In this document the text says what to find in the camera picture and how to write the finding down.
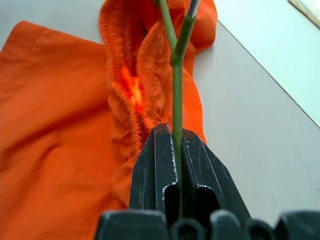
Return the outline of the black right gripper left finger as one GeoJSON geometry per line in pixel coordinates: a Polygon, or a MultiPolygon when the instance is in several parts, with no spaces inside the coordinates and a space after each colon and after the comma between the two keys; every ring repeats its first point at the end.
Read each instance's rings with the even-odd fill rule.
{"type": "Polygon", "coordinates": [[[132,169],[130,210],[156,210],[167,225],[179,218],[180,183],[173,137],[166,124],[154,127],[132,169]]]}

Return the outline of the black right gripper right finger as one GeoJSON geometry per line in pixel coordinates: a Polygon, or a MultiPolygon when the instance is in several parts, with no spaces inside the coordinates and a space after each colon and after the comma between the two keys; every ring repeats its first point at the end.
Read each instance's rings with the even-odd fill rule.
{"type": "Polygon", "coordinates": [[[241,223],[251,218],[228,169],[195,132],[183,130],[181,153],[185,217],[208,224],[211,213],[227,210],[241,223]]]}

